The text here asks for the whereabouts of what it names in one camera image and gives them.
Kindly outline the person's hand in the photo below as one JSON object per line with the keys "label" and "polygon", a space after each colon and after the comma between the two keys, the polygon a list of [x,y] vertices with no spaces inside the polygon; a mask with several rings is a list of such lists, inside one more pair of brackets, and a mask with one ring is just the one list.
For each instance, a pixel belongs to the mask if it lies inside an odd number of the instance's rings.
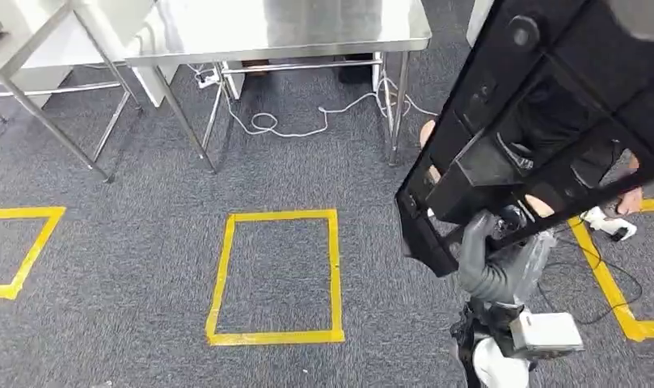
{"label": "person's hand", "polygon": [[616,206],[616,213],[619,215],[628,215],[637,213],[641,210],[643,202],[643,188],[637,187],[629,192],[624,193]]}

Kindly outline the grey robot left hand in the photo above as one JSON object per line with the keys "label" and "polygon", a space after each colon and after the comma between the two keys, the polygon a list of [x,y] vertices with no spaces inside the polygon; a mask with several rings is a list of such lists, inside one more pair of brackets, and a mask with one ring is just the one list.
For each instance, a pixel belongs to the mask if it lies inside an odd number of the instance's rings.
{"label": "grey robot left hand", "polygon": [[462,235],[458,272],[462,287],[477,297],[492,293],[515,293],[534,283],[556,245],[552,230],[545,230],[490,251],[487,239],[498,226],[498,217],[482,210],[472,217]]}

